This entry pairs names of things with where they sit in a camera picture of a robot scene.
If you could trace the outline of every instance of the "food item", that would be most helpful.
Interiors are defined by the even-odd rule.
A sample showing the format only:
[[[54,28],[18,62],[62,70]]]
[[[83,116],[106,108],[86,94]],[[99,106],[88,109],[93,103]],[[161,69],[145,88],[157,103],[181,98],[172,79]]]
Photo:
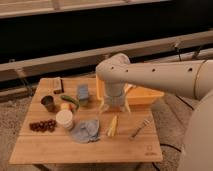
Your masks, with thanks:
[[[116,128],[118,124],[118,116],[115,115],[110,123],[109,130],[107,131],[107,136],[113,137],[115,136]]]
[[[61,103],[60,108],[61,110],[64,110],[64,109],[72,110],[72,105],[69,103]]]
[[[40,121],[40,122],[34,122],[30,123],[29,127],[30,130],[36,131],[36,132],[45,132],[45,131],[50,131],[53,132],[55,130],[55,127],[57,126],[57,123],[55,120],[50,119],[47,121]]]
[[[67,96],[67,95],[61,95],[61,99],[73,103],[76,107],[76,110],[78,110],[79,102],[77,100],[75,100],[74,98]]]

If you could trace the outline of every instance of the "metal fork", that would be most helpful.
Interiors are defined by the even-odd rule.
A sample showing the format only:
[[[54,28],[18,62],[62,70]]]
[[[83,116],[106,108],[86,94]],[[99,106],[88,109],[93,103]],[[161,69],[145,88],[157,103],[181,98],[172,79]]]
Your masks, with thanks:
[[[129,137],[130,140],[133,140],[133,139],[136,137],[136,135],[137,135],[143,128],[145,128],[147,125],[149,125],[150,122],[152,122],[152,121],[153,121],[152,116],[149,116],[149,117],[147,117],[146,119],[144,119],[143,122],[141,123],[140,127],[138,127],[138,128],[135,130],[135,132],[133,132],[132,135]]]

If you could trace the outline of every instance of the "black wall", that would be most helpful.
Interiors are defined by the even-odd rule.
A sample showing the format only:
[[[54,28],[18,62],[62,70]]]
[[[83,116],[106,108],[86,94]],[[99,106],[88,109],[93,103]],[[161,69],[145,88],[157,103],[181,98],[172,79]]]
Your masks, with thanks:
[[[0,63],[175,36],[213,27],[212,0],[0,19]]]

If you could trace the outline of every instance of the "white cup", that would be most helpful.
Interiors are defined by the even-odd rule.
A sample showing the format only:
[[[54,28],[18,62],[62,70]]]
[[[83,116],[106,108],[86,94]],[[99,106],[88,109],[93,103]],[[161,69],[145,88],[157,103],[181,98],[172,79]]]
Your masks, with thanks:
[[[74,125],[72,112],[67,109],[59,111],[56,114],[56,122],[65,129],[72,129]]]

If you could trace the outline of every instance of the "yellow object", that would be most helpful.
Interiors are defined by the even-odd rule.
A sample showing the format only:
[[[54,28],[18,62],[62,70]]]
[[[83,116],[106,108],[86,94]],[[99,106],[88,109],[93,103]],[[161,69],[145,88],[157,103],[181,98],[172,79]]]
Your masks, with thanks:
[[[109,137],[114,137],[115,136],[117,124],[118,124],[118,116],[115,115],[113,117],[111,123],[110,123],[109,130],[107,131],[107,136],[109,136]]]
[[[66,110],[71,110],[72,106],[69,103],[61,103],[60,108],[61,108],[61,110],[65,110],[65,109]]]
[[[129,105],[151,105],[155,100],[164,96],[164,92],[144,88],[141,86],[126,84],[125,90],[128,92],[126,97]],[[104,82],[96,75],[97,99],[103,100]]]

